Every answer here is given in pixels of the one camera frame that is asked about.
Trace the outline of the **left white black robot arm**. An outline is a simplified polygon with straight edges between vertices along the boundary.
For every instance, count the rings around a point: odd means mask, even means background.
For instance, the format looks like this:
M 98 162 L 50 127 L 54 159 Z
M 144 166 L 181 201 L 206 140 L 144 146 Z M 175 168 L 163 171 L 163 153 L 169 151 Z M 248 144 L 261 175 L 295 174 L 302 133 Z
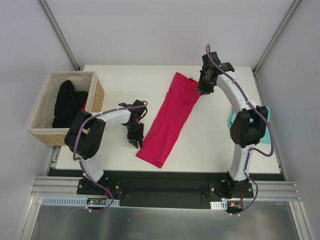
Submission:
M 142 119 L 148 112 L 147 105 L 147 101 L 137 99 L 132 104 L 123 102 L 103 112 L 82 110 L 73 120 L 64 144 L 72 152 L 73 160 L 79 162 L 84 177 L 90 180 L 88 188 L 94 194 L 102 194 L 106 188 L 105 181 L 101 179 L 104 171 L 98 158 L 104 131 L 123 125 L 127 129 L 128 142 L 136 149 L 141 148 L 144 140 Z

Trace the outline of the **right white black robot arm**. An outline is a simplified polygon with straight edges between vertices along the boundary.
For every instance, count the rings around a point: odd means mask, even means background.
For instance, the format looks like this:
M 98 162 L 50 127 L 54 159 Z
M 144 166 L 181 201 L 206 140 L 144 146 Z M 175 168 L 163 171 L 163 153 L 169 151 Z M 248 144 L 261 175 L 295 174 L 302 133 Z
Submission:
M 231 74 L 235 71 L 229 62 L 222 63 L 216 52 L 206 47 L 202 56 L 197 91 L 208 95 L 219 87 L 229 100 L 235 119 L 229 129 L 234 143 L 234 153 L 231 166 L 225 180 L 214 188 L 217 196 L 231 199 L 237 197 L 250 186 L 249 165 L 252 152 L 266 134 L 269 127 L 267 120 L 269 111 L 265 106 L 259 106 L 246 94 L 238 81 Z

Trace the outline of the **pink t shirt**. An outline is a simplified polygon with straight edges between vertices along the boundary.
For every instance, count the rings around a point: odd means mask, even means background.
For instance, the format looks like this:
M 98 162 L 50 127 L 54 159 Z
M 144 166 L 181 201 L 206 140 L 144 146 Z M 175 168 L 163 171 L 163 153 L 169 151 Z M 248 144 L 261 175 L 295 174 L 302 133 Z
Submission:
M 198 82 L 175 73 L 165 99 L 136 156 L 162 168 L 200 98 Z

